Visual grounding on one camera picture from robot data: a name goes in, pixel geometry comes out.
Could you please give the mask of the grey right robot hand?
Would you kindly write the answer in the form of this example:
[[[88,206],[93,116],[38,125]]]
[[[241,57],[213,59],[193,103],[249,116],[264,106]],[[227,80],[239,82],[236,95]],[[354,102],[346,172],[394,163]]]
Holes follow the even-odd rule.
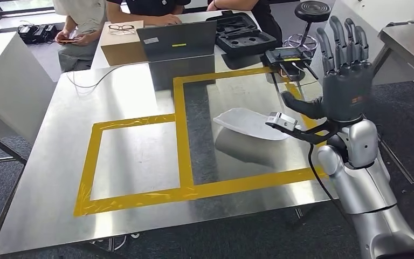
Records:
[[[323,67],[322,96],[303,101],[284,91],[281,97],[288,108],[311,119],[352,121],[361,117],[374,77],[373,65],[368,61],[367,35],[350,18],[341,22],[331,16],[329,25],[334,46],[323,28],[318,28],[316,33]]]

